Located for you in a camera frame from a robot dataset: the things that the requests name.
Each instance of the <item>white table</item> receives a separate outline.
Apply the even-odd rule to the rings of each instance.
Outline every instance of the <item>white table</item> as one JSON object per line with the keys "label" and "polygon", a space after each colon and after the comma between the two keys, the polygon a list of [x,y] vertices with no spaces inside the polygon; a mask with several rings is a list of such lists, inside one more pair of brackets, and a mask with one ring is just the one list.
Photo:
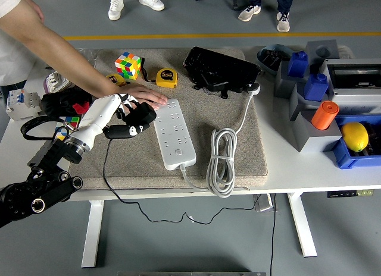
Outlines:
{"label": "white table", "polygon": [[[45,63],[37,60],[25,86],[28,92],[37,92],[41,97],[44,94],[43,80],[51,72],[46,70],[45,66]],[[381,189],[381,178],[379,178],[381,167],[340,170],[336,166],[333,152],[299,153],[295,149],[296,141],[288,118],[288,100],[273,96],[273,84],[271,79],[266,79],[267,77],[271,78],[268,74],[258,77],[261,91],[254,99],[263,138],[268,180],[261,187],[249,187],[249,190],[237,189],[233,194],[287,193],[303,255],[304,257],[317,256],[301,195],[304,192]],[[9,121],[0,143],[2,175],[0,187],[25,181],[30,172],[27,163],[43,145],[40,141],[23,139],[20,127],[26,121]],[[54,123],[45,123],[33,129],[30,134],[45,136],[49,133],[50,135],[54,128]],[[66,160],[59,164],[64,170],[68,169],[68,165]],[[212,195],[191,192],[190,189],[160,190],[159,192],[155,190],[117,191],[123,199]],[[109,190],[79,190],[70,198],[70,200],[91,202],[82,267],[95,266],[103,204],[105,200],[111,199],[116,197]]]}

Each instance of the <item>gray sneaker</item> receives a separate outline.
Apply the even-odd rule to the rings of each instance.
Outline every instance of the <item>gray sneaker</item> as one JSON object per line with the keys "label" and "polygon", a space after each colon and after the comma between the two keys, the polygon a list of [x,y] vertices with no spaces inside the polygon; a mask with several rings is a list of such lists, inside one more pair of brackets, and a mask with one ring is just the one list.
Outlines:
{"label": "gray sneaker", "polygon": [[249,5],[247,7],[247,9],[245,9],[244,11],[241,12],[241,14],[239,15],[238,19],[244,21],[244,22],[247,22],[251,19],[251,17],[254,15],[254,14],[258,14],[261,12],[261,7],[259,7],[258,5],[256,6],[253,6],[253,5]]}
{"label": "gray sneaker", "polygon": [[288,20],[287,12],[278,12],[276,19],[278,20],[278,26],[276,29],[278,29],[279,32],[290,31],[290,21]]}

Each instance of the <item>rubik's cube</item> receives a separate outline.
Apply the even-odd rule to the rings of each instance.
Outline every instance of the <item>rubik's cube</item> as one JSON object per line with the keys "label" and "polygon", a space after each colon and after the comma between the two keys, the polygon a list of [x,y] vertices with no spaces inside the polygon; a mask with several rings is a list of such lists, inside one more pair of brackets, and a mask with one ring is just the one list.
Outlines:
{"label": "rubik's cube", "polygon": [[125,79],[136,80],[140,73],[141,59],[140,57],[125,52],[116,61],[115,66],[119,75]]}

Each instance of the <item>human hand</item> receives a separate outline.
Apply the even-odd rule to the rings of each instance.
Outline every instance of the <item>human hand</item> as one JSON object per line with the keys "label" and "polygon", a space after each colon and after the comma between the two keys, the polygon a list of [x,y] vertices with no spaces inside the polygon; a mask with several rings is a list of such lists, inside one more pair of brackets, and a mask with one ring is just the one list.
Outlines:
{"label": "human hand", "polygon": [[40,18],[41,22],[43,23],[45,21],[45,16],[42,13],[41,8],[32,0],[25,0],[32,8],[34,11],[36,11],[36,14]]}
{"label": "human hand", "polygon": [[128,93],[136,98],[140,103],[146,102],[153,109],[159,109],[158,105],[165,105],[168,98],[155,90],[151,90],[141,84],[128,84],[121,87],[121,93]]}

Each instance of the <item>tape measure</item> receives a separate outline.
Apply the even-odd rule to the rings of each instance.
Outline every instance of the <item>tape measure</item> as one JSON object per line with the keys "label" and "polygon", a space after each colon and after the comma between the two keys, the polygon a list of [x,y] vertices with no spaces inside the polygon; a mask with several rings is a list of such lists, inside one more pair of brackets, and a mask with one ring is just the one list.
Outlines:
{"label": "tape measure", "polygon": [[110,81],[112,81],[114,84],[120,87],[125,86],[127,84],[126,80],[119,74],[110,74],[106,76],[106,78],[108,78]]}
{"label": "tape measure", "polygon": [[156,84],[159,87],[170,87],[174,89],[177,87],[177,81],[179,76],[174,69],[164,68],[157,72],[156,75]]}

